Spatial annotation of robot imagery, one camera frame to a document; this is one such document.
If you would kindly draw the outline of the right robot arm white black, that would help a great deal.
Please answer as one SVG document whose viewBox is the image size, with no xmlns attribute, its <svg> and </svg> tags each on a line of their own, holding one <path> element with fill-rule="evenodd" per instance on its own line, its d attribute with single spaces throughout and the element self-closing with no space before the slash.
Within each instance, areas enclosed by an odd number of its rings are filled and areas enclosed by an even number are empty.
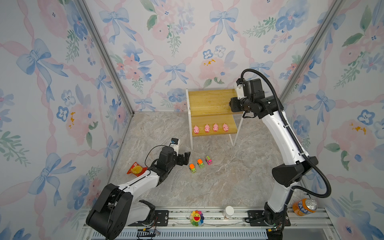
<svg viewBox="0 0 384 240">
<path fill-rule="evenodd" d="M 311 169 L 305 162 L 306 152 L 300 150 L 300 143 L 293 137 L 283 106 L 275 96 L 266 97 L 261 79 L 246 81 L 238 79 L 235 84 L 236 97 L 229 105 L 235 112 L 253 113 L 271 132 L 283 157 L 283 164 L 272 169 L 275 180 L 272 195 L 265 203 L 260 218 L 269 226 L 285 222 L 288 204 L 295 187 L 302 176 Z"/>
</svg>

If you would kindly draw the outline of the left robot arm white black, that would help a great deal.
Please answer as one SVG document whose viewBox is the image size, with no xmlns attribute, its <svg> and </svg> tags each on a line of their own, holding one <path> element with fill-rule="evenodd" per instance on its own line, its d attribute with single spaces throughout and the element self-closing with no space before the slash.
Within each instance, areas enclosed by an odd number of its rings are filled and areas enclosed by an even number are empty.
<svg viewBox="0 0 384 240">
<path fill-rule="evenodd" d="M 159 157 L 142 175 L 127 183 L 108 184 L 103 188 L 86 224 L 107 240 L 114 240 L 126 225 L 154 223 L 156 207 L 148 201 L 136 200 L 164 182 L 176 165 L 187 166 L 190 155 L 190 152 L 179 154 L 175 145 L 162 146 Z"/>
</svg>

